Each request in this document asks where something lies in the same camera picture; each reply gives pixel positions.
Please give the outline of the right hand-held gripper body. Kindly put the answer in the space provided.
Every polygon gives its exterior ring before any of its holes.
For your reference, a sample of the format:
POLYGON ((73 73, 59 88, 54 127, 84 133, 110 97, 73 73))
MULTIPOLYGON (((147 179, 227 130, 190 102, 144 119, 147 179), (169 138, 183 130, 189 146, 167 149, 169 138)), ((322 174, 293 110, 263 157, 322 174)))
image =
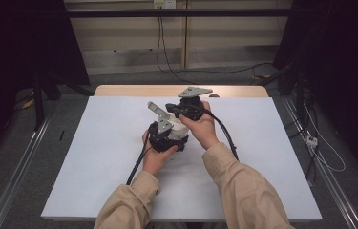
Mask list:
POLYGON ((204 110, 204 106, 200 100, 200 96, 203 94, 210 93, 212 93, 211 89, 188 87, 179 94, 180 113, 192 120, 199 120, 204 110))

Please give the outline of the white jar lid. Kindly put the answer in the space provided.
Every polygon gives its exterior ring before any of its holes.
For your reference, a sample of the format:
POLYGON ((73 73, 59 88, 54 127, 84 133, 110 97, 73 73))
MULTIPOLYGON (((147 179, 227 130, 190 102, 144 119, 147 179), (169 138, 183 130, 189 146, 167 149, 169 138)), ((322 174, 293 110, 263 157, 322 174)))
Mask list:
POLYGON ((184 124, 182 124, 181 121, 173 114, 170 115, 168 121, 173 125, 169 135, 170 139, 180 140, 188 135, 189 129, 184 124))

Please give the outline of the person's left hand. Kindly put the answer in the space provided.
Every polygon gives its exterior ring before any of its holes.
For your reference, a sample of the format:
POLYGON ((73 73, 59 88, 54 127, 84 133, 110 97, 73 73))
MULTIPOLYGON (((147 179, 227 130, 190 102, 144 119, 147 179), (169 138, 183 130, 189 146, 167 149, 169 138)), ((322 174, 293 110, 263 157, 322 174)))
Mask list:
POLYGON ((168 150, 160 153, 152 147, 147 136, 148 132, 145 131, 142 136, 142 141, 146 144, 142 170, 156 177, 158 172, 163 168, 166 160, 177 151, 178 147, 174 145, 168 150))

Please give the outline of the wooden table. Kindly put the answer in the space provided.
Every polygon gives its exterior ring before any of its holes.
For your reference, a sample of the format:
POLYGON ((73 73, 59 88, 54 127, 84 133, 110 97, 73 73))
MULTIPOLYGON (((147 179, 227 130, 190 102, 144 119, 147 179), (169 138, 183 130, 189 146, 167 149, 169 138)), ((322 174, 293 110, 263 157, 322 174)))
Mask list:
MULTIPOLYGON (((170 96, 177 97, 187 85, 100 85, 95 96, 170 96)), ((200 85, 219 97, 268 97, 262 86, 200 85)))

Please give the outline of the white table mat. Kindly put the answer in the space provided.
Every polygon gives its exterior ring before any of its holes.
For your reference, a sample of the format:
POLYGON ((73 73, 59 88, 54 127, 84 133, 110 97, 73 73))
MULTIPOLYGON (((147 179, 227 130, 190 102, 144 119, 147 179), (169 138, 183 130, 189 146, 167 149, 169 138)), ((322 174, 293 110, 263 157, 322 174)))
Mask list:
MULTIPOLYGON (((93 220, 114 189, 127 181, 142 149, 141 137, 157 116, 148 98, 93 96, 89 99, 42 215, 53 220, 93 220)), ((212 98, 213 114, 232 140, 239 159, 277 190, 291 221, 322 215, 290 144, 273 100, 212 98)), ((160 193, 153 221, 222 221, 218 189, 208 175, 203 149, 189 138, 175 160, 158 174, 160 193)))

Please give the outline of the black metal stand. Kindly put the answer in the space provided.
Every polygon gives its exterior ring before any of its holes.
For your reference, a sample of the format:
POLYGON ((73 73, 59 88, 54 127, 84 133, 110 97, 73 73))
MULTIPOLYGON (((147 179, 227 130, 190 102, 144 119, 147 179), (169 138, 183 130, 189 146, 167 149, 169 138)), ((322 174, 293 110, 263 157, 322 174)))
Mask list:
POLYGON ((291 62, 280 69, 277 73, 258 83, 258 86, 267 86, 273 81, 278 81, 280 95, 291 95, 294 87, 296 91, 296 110, 297 116, 304 116, 304 76, 301 65, 291 62))
POLYGON ((42 93, 45 93, 49 100, 58 100, 61 97, 61 92, 57 88, 58 84, 65 85, 73 91, 85 96, 92 96, 95 94, 92 90, 85 89, 59 74, 37 73, 32 82, 33 101, 35 106, 34 129, 36 131, 43 126, 45 118, 42 93))

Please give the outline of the white wall socket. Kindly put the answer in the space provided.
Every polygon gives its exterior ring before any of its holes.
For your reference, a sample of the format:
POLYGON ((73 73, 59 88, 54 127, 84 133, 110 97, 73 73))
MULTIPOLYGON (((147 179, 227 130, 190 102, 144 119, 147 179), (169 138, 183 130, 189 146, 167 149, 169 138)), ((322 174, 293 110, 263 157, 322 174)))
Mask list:
POLYGON ((154 0, 155 9, 175 9, 176 7, 176 0, 154 0))

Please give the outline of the black horizontal bar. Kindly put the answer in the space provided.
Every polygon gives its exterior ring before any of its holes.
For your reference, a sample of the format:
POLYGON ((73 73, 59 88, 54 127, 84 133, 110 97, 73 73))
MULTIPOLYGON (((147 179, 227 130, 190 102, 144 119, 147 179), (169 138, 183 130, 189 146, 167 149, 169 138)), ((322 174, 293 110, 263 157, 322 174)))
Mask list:
POLYGON ((180 9, 180 10, 69 10, 72 18, 90 17, 277 17, 290 16, 296 13, 290 9, 251 9, 251 10, 213 10, 213 9, 180 9))

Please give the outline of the black curtain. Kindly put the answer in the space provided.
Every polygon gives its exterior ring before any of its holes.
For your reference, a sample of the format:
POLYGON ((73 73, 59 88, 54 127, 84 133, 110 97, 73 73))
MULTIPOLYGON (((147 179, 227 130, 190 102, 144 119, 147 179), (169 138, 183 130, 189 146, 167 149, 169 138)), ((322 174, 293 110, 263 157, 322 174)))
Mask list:
POLYGON ((320 41, 304 72, 338 132, 358 160, 358 0, 293 0, 294 10, 321 9, 320 41))
POLYGON ((58 98, 58 84, 88 85, 64 0, 0 0, 0 135, 16 94, 38 84, 58 98))

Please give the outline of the white power strip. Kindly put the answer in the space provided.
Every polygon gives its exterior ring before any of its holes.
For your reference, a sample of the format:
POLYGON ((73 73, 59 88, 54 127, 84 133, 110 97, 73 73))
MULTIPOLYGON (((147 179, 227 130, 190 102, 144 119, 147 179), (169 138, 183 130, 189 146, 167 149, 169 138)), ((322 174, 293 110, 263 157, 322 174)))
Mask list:
POLYGON ((318 146, 318 139, 312 135, 308 135, 305 138, 305 143, 308 147, 316 148, 318 146))

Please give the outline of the person's right hand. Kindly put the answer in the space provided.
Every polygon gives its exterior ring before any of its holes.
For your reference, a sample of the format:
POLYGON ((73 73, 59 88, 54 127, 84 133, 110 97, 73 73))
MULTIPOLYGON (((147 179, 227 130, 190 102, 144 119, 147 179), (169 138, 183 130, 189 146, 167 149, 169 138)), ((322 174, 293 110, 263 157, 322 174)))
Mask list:
POLYGON ((204 150, 208 150, 220 142, 216 135, 215 120, 209 114, 203 114, 197 121, 181 114, 179 120, 191 131, 204 150))

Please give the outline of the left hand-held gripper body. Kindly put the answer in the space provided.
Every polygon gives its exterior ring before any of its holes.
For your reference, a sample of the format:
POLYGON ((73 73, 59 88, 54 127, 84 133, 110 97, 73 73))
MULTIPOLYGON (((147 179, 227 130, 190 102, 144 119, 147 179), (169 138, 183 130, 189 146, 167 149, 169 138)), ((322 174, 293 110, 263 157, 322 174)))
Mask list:
POLYGON ((148 109, 158 116, 158 120, 154 121, 148 129, 152 147, 158 152, 165 152, 172 146, 179 145, 180 135, 172 116, 152 101, 148 102, 148 109))

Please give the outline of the metal floor rail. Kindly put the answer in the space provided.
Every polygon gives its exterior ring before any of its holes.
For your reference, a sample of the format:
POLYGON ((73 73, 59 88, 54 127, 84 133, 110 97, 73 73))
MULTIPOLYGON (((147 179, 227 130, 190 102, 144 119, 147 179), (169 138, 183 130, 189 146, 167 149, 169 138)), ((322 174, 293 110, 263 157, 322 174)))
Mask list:
POLYGON ((40 124, 39 128, 33 131, 32 138, 26 150, 24 151, 14 172, 12 173, 10 181, 7 183, 5 190, 0 196, 0 229, 21 186, 23 178, 32 163, 42 138, 48 129, 50 121, 51 118, 49 116, 46 117, 40 124))
POLYGON ((312 117, 309 108, 306 105, 304 105, 304 112, 306 112, 309 122, 313 128, 312 132, 301 123, 301 119, 296 115, 296 105, 293 103, 292 99, 284 98, 283 102, 310 156, 308 170, 305 175, 308 176, 310 170, 312 168, 315 168, 316 174, 320 174, 321 178, 324 180, 324 183, 326 184, 327 189, 329 190, 333 200, 335 201, 339 212, 342 214, 342 217, 347 223, 347 227, 349 229, 358 229, 358 215, 354 207, 352 206, 350 200, 348 199, 345 191, 343 190, 342 186, 334 175, 335 173, 342 173, 346 170, 345 161, 334 149, 334 147, 322 136, 322 134, 318 130, 317 124, 315 123, 315 118, 312 117), (324 143, 332 151, 332 153, 338 157, 338 159, 342 163, 342 167, 336 168, 335 166, 331 165, 329 162, 326 161, 324 155, 319 150, 319 143, 316 148, 308 147, 305 143, 305 138, 308 135, 312 135, 318 140, 320 140, 322 143, 324 143))

